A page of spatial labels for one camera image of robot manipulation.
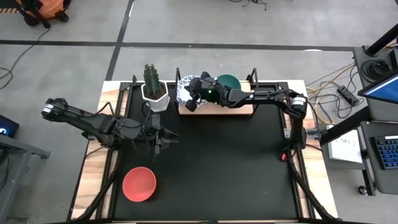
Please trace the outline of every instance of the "wooden table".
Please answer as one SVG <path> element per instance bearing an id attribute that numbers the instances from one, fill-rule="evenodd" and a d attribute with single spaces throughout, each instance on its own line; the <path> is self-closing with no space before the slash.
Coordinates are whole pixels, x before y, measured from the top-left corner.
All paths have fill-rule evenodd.
<path id="1" fill-rule="evenodd" d="M 289 84 L 290 89 L 298 93 L 304 93 L 307 95 L 307 91 L 305 89 L 305 84 L 303 80 L 260 80 L 260 82 L 287 82 Z M 111 102 L 113 108 L 116 107 L 120 83 L 121 83 L 120 81 L 104 82 L 103 89 L 101 92 L 101 97 L 98 103 L 98 109 L 102 108 L 106 102 Z M 124 114 L 125 106 L 126 106 L 126 98 L 124 98 L 122 102 L 121 114 Z M 110 110 L 107 108 L 106 110 L 103 111 L 103 113 L 110 114 Z M 310 107 L 307 108 L 307 116 L 305 117 L 304 120 L 304 127 L 307 129 L 315 127 Z M 314 145 L 316 147 L 320 147 L 319 142 L 314 139 L 308 139 L 307 143 Z M 100 145 L 98 141 L 90 141 L 87 153 L 94 151 L 95 149 L 99 148 L 99 146 Z M 71 218 L 79 217 L 85 211 L 86 207 L 93 201 L 96 194 L 99 192 L 101 188 L 101 181 L 103 178 L 106 154 L 107 154 L 107 149 L 101 149 L 98 152 L 95 152 L 94 154 L 90 155 L 87 159 L 85 159 L 81 176 L 78 182 L 76 198 L 73 201 L 71 207 L 71 212 L 72 212 Z M 334 217 L 337 217 L 335 201 L 333 199 L 333 194 L 331 192 L 328 174 L 326 173 L 326 167 L 323 161 L 322 152 L 313 149 L 311 147 L 307 147 L 302 151 L 302 154 L 311 191 L 314 193 L 319 202 L 326 208 L 326 210 Z M 307 199 L 300 188 L 299 188 L 299 195 L 300 195 L 300 202 L 303 208 L 303 216 L 305 218 L 308 218 L 309 214 L 307 210 Z M 110 190 L 108 191 L 107 196 L 105 197 L 104 200 L 104 207 L 102 212 L 103 217 L 106 217 L 108 214 L 109 198 L 110 198 L 109 196 L 110 196 Z"/>

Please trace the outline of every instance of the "plant pot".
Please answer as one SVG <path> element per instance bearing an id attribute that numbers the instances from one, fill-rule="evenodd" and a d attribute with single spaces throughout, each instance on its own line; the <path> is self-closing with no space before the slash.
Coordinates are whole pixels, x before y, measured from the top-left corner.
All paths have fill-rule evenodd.
<path id="1" fill-rule="evenodd" d="M 167 106 L 169 105 L 169 102 L 170 102 L 169 89 L 167 89 L 166 82 L 160 80 L 160 84 L 165 88 L 166 94 L 164 94 L 162 97 L 160 97 L 157 100 L 152 100 L 152 99 L 146 98 L 145 94 L 144 94 L 145 84 L 141 85 L 142 99 L 144 101 L 149 101 L 150 107 L 151 107 L 152 111 L 155 112 L 155 113 L 158 113 L 158 112 L 161 112 L 161 111 L 165 111 L 167 109 Z"/>

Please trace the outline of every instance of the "computer monitor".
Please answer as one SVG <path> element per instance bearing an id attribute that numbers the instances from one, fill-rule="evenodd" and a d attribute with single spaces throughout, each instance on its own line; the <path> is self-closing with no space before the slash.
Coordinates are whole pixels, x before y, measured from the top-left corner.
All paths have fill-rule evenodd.
<path id="1" fill-rule="evenodd" d="M 358 95 L 398 104 L 398 70 L 358 91 Z"/>

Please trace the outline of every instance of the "blue keyboard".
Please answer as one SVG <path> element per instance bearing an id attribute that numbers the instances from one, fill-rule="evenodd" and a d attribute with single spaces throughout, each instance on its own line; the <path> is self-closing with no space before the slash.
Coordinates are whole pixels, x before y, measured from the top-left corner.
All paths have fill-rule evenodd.
<path id="1" fill-rule="evenodd" d="M 374 138 L 378 158 L 382 169 L 398 169 L 398 138 L 386 139 L 386 137 Z"/>

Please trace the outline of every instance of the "gray concrete floor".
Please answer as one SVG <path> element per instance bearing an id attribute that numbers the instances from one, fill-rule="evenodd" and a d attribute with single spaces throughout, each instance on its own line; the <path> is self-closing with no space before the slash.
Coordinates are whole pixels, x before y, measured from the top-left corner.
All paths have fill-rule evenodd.
<path id="1" fill-rule="evenodd" d="M 52 30 L 42 40 L 114 42 L 127 2 L 73 1 L 68 12 L 70 21 L 52 21 Z M 241 7 L 245 1 L 136 0 L 124 41 L 360 46 L 371 44 L 398 19 L 394 0 L 265 2 L 269 3 L 266 12 L 262 5 Z M 41 26 L 27 27 L 18 14 L 0 14 L 0 40 L 36 40 L 43 32 Z M 0 45 L 0 67 L 10 68 L 26 48 Z M 35 46 L 14 69 L 10 85 L 0 90 L 0 114 L 21 124 L 16 138 L 52 151 L 49 160 L 31 162 L 13 216 L 29 217 L 29 223 L 66 219 L 87 140 L 67 124 L 43 120 L 40 112 L 49 97 L 64 97 L 71 105 L 94 111 L 113 49 Z M 141 77 L 144 64 L 153 62 L 164 80 L 174 78 L 176 67 L 180 67 L 182 75 L 207 70 L 239 78 L 256 67 L 260 79 L 301 79 L 310 83 L 352 61 L 351 52 L 126 47 L 120 51 L 113 80 Z M 347 85 L 347 75 L 336 82 Z M 360 89 L 358 76 L 353 80 Z M 328 88 L 324 93 L 336 91 Z M 365 105 L 355 107 L 353 112 Z M 325 108 L 334 122 L 341 121 L 333 104 Z M 358 195 L 356 188 L 363 184 L 360 171 L 328 169 L 328 174 L 340 218 L 371 223 L 393 223 L 398 218 L 398 196 Z"/>

